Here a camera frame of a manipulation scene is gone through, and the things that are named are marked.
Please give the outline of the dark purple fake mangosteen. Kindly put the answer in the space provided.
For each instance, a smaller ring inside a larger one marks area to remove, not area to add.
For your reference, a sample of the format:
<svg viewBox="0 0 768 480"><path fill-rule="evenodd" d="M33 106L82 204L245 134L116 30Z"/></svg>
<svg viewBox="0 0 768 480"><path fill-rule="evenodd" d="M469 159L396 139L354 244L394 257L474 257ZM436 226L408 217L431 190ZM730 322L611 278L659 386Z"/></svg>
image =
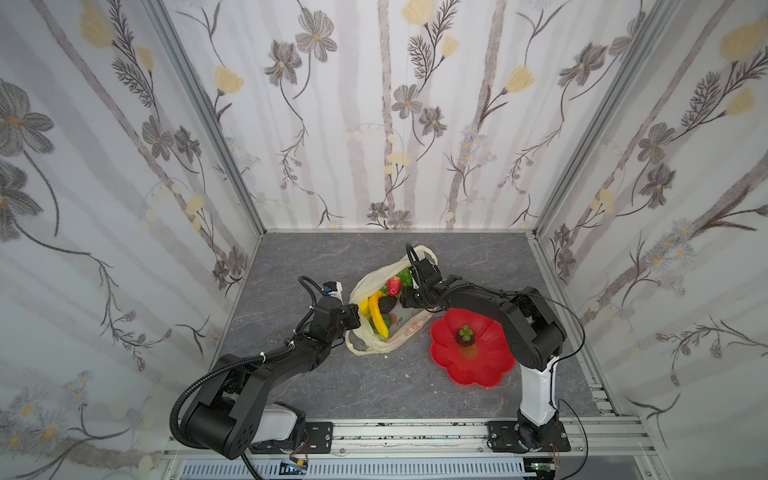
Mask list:
<svg viewBox="0 0 768 480"><path fill-rule="evenodd" d="M468 348L475 344L475 335L474 331L470 328L469 325L465 324L463 325L455 335L455 339L458 343L458 345L462 348Z"/></svg>

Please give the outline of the red flower-shaped plastic plate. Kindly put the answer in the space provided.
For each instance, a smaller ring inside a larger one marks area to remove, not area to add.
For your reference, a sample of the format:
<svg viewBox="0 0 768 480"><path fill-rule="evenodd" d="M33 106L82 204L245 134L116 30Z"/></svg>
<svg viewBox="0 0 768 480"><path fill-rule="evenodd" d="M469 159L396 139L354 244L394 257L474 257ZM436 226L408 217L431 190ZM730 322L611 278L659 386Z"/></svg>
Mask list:
<svg viewBox="0 0 768 480"><path fill-rule="evenodd" d="M476 340L468 348L460 347L455 339L456 332L465 324L474 331ZM495 388L516 365L502 327L468 310L449 310L433 322L430 337L432 360L461 386Z"/></svg>

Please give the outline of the dark fake avocado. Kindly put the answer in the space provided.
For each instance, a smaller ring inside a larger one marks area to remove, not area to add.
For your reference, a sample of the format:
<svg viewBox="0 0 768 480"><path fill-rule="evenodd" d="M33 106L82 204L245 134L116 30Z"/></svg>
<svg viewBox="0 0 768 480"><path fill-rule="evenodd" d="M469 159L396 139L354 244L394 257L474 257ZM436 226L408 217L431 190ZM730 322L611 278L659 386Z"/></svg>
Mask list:
<svg viewBox="0 0 768 480"><path fill-rule="evenodd" d="M398 305L398 298L384 295L378 299L379 311L382 315L388 315Z"/></svg>

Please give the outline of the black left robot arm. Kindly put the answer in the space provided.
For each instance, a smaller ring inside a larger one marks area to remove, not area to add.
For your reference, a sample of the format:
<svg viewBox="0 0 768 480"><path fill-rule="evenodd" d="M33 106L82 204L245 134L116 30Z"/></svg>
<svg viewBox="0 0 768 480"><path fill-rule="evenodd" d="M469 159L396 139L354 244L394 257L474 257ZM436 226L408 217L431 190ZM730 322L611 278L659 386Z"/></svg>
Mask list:
<svg viewBox="0 0 768 480"><path fill-rule="evenodd" d="M360 326L357 305L321 297L284 347L250 357L224 355L187 387L171 408L172 436L189 448L240 457L256 439L272 389L316 369L345 332Z"/></svg>

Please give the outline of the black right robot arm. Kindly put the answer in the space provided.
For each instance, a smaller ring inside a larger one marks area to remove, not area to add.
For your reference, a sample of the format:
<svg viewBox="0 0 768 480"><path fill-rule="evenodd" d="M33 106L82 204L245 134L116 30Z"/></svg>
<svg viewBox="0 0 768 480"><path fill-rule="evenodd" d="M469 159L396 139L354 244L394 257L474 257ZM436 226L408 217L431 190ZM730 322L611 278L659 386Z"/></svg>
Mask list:
<svg viewBox="0 0 768 480"><path fill-rule="evenodd" d="M567 339L565 329L537 289L492 289L443 277L428 258L407 248L412 292L406 297L432 313L442 312L430 330L432 359L460 385L494 388L515 366L522 396L518 421L532 428L558 419L554 376Z"/></svg>

